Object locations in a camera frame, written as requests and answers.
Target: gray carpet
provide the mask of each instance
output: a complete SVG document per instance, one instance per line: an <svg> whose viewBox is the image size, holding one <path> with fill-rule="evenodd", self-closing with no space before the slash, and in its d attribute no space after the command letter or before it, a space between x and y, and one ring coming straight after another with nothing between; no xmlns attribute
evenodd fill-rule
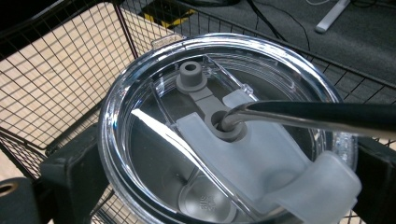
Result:
<svg viewBox="0 0 396 224"><path fill-rule="evenodd" d="M292 45L307 49L304 30L289 15L264 4L289 12L305 28L311 52L396 84L395 8L360 8L349 4L327 33L321 35L314 28L334 6L335 1L315 7L308 5L305 0L254 2ZM252 29L256 27L257 17L245 0L231 7L200 9ZM258 30L272 35L262 21L259 21Z"/></svg>

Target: clear plastic lid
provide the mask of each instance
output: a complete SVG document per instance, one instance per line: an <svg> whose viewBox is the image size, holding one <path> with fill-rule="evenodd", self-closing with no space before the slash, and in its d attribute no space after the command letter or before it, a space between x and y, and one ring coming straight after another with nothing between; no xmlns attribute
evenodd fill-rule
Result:
<svg viewBox="0 0 396 224"><path fill-rule="evenodd" d="M340 102L291 50L243 35L204 35L145 54L109 91L99 148L107 177L149 223L338 221L356 202L348 133L224 114L257 100Z"/></svg>

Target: cable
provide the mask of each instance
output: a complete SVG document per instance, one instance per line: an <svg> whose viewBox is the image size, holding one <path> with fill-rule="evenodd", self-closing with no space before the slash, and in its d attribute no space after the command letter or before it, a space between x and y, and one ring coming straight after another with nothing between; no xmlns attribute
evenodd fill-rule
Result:
<svg viewBox="0 0 396 224"><path fill-rule="evenodd" d="M315 2L315 3L311 2L309 0L305 0L305 1L306 1L307 4L309 4L311 6L320 6L320 5L323 5L323 4L326 4L326 3L330 2L330 0L324 0L322 2Z"/></svg>
<svg viewBox="0 0 396 224"><path fill-rule="evenodd" d="M285 11L285 10L283 10L283 9L280 9L280 8L278 8L278 7L274 7L274 6L272 6L272 5L265 4L265 3L260 3L260 4L263 5L263 6L272 7L273 9L276 9L276 10L278 10L278 11L281 11L281 12L285 13L286 15L290 16L292 20L294 20L295 22L297 22L297 24L298 24L301 28L303 28L303 30L304 30L304 35L305 35L305 39L306 39L306 44L307 44L307 46L308 46L308 50L311 51L311 46L310 46L310 43L309 43L308 34L306 33L305 28L304 28L293 16L291 16L291 14L290 14L289 12L287 12L287 11Z"/></svg>
<svg viewBox="0 0 396 224"><path fill-rule="evenodd" d="M270 30L272 31L272 33L274 34L274 36L278 39L281 39L283 41L288 42L285 37L283 37L283 35L281 35L277 29L273 26L273 24L271 24L271 22L269 22L267 20L267 18L264 17L264 15L262 15L262 13L259 11L259 9L256 7L256 5L254 5L253 0L247 0L248 4L250 5L250 7L253 9L254 13L256 13L256 15L263 21L265 22L265 24L267 24L267 26L270 28Z"/></svg>

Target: wire basket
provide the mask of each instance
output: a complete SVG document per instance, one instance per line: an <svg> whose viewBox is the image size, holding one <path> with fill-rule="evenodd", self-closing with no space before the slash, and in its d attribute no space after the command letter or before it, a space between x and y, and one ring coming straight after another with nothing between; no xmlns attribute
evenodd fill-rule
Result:
<svg viewBox="0 0 396 224"><path fill-rule="evenodd" d="M24 175L39 178L38 164L97 122L110 85L152 49L153 40L218 32L257 36L294 49L328 77L345 102L396 102L394 85L198 8L166 0L63 0L0 33L0 148ZM139 220L109 187L92 211L92 222ZM362 220L350 213L342 223Z"/></svg>

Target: white object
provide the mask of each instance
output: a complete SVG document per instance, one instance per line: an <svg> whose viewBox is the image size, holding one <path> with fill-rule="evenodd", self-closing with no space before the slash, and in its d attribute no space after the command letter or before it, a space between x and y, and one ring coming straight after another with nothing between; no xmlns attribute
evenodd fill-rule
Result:
<svg viewBox="0 0 396 224"><path fill-rule="evenodd" d="M321 20L315 30L321 34L325 33L349 3L349 0L339 0L332 10Z"/></svg>

